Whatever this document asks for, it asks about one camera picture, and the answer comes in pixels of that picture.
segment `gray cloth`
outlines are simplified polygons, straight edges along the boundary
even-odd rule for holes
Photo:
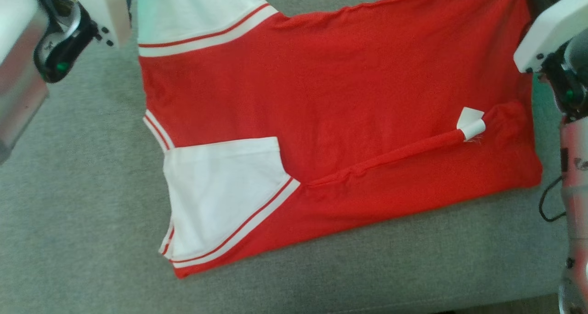
[[[364,1],[269,0],[289,15]],[[542,188],[176,279],[157,253],[170,204],[161,150],[141,121],[135,41],[92,44],[0,167],[0,314],[402,314],[556,291],[565,221],[542,221]],[[534,94],[544,186],[559,175],[559,113],[546,86]],[[562,209],[557,190],[549,213]]]

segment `white tag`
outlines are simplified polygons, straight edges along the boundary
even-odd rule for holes
[[[459,117],[457,126],[458,129],[464,132],[464,136],[466,138],[464,142],[467,142],[468,140],[474,138],[486,130],[486,124],[481,119],[483,116],[483,111],[464,107],[464,110],[462,110],[462,115]]]

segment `red and white shirt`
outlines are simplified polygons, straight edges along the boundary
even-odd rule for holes
[[[539,184],[526,0],[139,0],[179,278]]]

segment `white sleeve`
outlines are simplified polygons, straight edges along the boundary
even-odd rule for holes
[[[265,0],[138,0],[139,44],[165,44],[219,33]]]

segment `striped trim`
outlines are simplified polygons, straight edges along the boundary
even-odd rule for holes
[[[237,245],[245,236],[256,228],[263,220],[272,214],[294,191],[300,186],[300,182],[289,178],[289,180],[280,188],[280,190],[265,205],[252,214],[231,236],[229,236],[216,249],[192,259],[170,260],[175,268],[184,268],[210,262],[218,259],[235,245]]]
[[[159,248],[159,253],[161,253],[164,257],[167,257],[168,259],[170,259],[170,257],[168,257],[168,255],[166,255],[166,253],[168,253],[168,249],[170,249],[170,242],[171,242],[173,236],[174,236],[174,223],[170,219],[170,227],[168,228],[168,232],[165,234],[164,240],[161,243],[161,247]]]
[[[149,128],[149,130],[151,130],[151,132],[153,133],[153,136],[155,136],[155,139],[157,140],[157,142],[159,143],[159,145],[161,146],[161,149],[163,151],[169,151],[169,150],[175,148],[174,142],[172,142],[172,139],[170,138],[168,133],[161,126],[161,124],[157,121],[157,119],[155,118],[153,113],[151,113],[151,111],[147,110],[145,112],[145,117],[143,117],[143,122],[145,123],[147,128]]]
[[[250,30],[257,27],[260,23],[277,13],[277,10],[269,4],[259,6],[246,17],[242,18],[233,26],[218,33],[202,35],[188,38],[177,42],[162,44],[139,44],[139,56],[142,57],[163,57],[172,56],[184,52],[200,50],[210,46],[225,44],[233,41]]]

